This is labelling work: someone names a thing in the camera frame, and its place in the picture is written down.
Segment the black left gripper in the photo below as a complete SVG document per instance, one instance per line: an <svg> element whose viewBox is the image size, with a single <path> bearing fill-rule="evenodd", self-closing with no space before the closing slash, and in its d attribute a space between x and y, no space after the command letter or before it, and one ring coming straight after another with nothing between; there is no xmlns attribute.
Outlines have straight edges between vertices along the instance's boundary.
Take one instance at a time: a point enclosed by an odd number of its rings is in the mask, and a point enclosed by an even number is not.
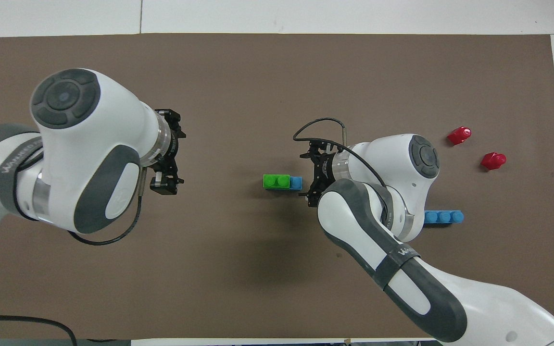
<svg viewBox="0 0 554 346"><path fill-rule="evenodd" d="M156 112L165 118L169 126L176 126L176 128L171 129L171 140L167 150L156 156L154 169L177 170L176 154L179 149L179 139L187 136L179 125L181 115L172 109L156 109ZM151 179L150 189L160 195L176 195L178 184L184 184L184 180L178 178L177 175L170 177L163 172L156 171L155 177Z"/></svg>

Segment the brown table mat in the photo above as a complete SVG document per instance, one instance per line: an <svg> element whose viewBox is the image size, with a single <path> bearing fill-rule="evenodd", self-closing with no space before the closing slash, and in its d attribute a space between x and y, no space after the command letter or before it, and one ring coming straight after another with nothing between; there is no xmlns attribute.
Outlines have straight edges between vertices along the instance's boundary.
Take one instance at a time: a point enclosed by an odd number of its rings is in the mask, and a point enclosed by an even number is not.
<svg viewBox="0 0 554 346"><path fill-rule="evenodd" d="M0 38L0 123L33 125L45 77L84 67L182 116L175 196L145 190L140 221L109 246L7 216L0 314L77 337L424 337L317 222L264 173L314 167L292 134L334 117L348 144L416 133L441 171L422 230L427 263L516 289L554 314L554 62L547 35L149 34ZM453 146L456 128L471 137ZM488 171L490 152L506 164Z"/></svg>

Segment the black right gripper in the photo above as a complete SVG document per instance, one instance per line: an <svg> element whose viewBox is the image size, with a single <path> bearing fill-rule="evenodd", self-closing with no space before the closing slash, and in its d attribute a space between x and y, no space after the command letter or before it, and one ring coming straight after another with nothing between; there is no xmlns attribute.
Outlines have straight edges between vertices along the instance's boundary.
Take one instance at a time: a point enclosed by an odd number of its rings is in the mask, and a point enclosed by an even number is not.
<svg viewBox="0 0 554 346"><path fill-rule="evenodd" d="M314 181L307 192L302 193L306 198L308 207L317 208L322 193L336 181L332 164L335 153L327 151L329 144L323 139L309 141L307 152L299 155L301 159L310 159L314 164Z"/></svg>

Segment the red one-stud toy brick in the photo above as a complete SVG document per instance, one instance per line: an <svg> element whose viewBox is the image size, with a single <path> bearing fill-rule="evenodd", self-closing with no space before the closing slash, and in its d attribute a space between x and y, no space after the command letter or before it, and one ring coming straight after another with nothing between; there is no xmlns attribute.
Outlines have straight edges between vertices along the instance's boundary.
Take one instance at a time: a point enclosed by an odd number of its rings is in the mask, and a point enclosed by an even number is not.
<svg viewBox="0 0 554 346"><path fill-rule="evenodd" d="M488 171L499 169L504 164L506 164L506 156L497 152L487 153L480 162L480 165Z"/></svg>
<svg viewBox="0 0 554 346"><path fill-rule="evenodd" d="M462 144L471 137L471 129L466 126L460 126L454 129L446 138L453 145Z"/></svg>

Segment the green two-stud toy brick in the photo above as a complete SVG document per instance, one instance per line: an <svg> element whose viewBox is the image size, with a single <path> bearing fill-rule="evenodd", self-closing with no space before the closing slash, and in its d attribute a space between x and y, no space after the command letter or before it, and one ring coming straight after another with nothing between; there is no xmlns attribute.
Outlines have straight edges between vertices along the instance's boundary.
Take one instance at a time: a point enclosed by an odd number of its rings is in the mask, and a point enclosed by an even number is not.
<svg viewBox="0 0 554 346"><path fill-rule="evenodd" d="M288 174L264 174L263 188L267 190L289 190L290 175Z"/></svg>

